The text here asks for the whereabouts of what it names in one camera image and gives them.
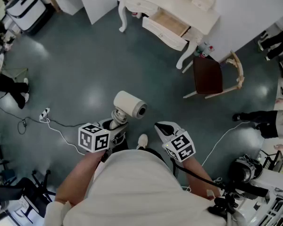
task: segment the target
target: curved table leg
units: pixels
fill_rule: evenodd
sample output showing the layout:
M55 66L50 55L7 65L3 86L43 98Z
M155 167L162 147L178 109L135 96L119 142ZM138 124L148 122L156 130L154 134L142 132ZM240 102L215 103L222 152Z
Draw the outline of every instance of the curved table leg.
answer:
M183 55L181 55L181 57L179 58L177 64L176 64L176 68L181 70L183 68L183 61L192 55L192 53L194 52L194 50L197 47L197 43L194 41L190 41L189 42L189 46L187 48L187 50L183 53Z
M125 31L125 29L127 28L127 17L126 17L125 9L126 9L125 1L122 0L118 5L118 13L123 23L122 26L119 28L119 31L121 32Z

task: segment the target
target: floor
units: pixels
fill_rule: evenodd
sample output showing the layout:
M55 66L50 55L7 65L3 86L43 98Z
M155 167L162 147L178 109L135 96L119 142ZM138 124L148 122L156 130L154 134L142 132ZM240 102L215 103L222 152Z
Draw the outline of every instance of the floor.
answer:
M6 64L7 68L29 68L30 100L20 110L7 95L0 100L0 107L20 118L36 120L49 107L49 117L60 123L92 123L110 117L114 96L125 90L149 105L142 120L129 118L129 147L135 148L139 135L146 133L149 147L161 153L168 165L171 162L161 148L155 122L175 121L186 129L196 147L195 157L202 163L220 137L238 125L231 120L233 113L273 109L277 65L266 62L253 41L237 52L245 72L240 91L207 100L201 95L183 99L195 88L192 69L182 74L175 67L182 53L143 29L141 19L129 13L127 17L128 28L121 33L116 8L92 26L84 10L74 16L55 14L34 37L21 36L8 52ZM233 85L235 68L222 65L222 70L225 86ZM49 183L58 186L82 156L46 124L28 120L26 133L20 135L19 121L0 110L0 140L5 158L11 161L9 167L18 178L33 169L44 174L50 169ZM77 144L77 128L54 122L51 126ZM257 131L241 125L221 140L204 168L212 178L227 178L230 163L244 153L255 157L262 142ZM183 173L178 179L186 184Z

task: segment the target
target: black chair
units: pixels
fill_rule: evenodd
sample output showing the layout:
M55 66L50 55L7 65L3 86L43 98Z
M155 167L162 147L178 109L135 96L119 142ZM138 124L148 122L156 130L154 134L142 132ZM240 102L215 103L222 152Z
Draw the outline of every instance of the black chair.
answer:
M0 204L5 201L19 200L22 196L29 204L23 215L33 223L28 215L34 209L42 218L45 217L46 207L52 201L49 195L56 195L47 190L47 179L50 171L46 171L44 182L40 183L35 177L36 171L32 176L36 185L28 178L22 178L15 186L0 186Z

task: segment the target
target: white cable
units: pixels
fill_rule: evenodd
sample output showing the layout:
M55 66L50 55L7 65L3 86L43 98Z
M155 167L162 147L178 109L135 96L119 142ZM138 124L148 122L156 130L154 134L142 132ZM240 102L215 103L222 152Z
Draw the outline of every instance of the white cable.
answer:
M53 128L50 127L50 125L49 125L50 119L47 118L46 121L41 121L41 119L40 119L40 122L41 122L41 123L46 123L46 124L48 125L48 127L49 127L51 130L54 130L54 131L57 131L58 133L60 133L61 136L63 137L64 141L65 141L68 145L73 145L73 146L75 147L76 151L77 151L79 154L85 155L85 154L79 152L79 150L77 149L76 145L68 143L68 142L66 141L65 137L63 136L62 132L60 132L60 131L57 130L57 129L53 129Z
M249 123L249 122L241 122L239 125L235 126L234 128L229 129L226 133L223 134L223 136L217 141L217 143L215 144L215 146L213 147L213 149L211 150L211 152L209 153L209 155L206 157L206 159L204 160L202 166L206 163L207 159L209 158L209 156L212 154L212 152L214 151L215 147L217 146L217 144L222 140L222 138L231 130L235 130L238 126L245 124L245 123Z

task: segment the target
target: white panel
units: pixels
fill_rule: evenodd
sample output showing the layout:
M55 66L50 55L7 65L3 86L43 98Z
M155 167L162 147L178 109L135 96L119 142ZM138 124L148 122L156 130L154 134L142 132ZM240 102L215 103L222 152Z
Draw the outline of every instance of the white panel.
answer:
M206 40L215 47L211 56L220 60L237 51L283 16L283 0L216 0L220 19Z

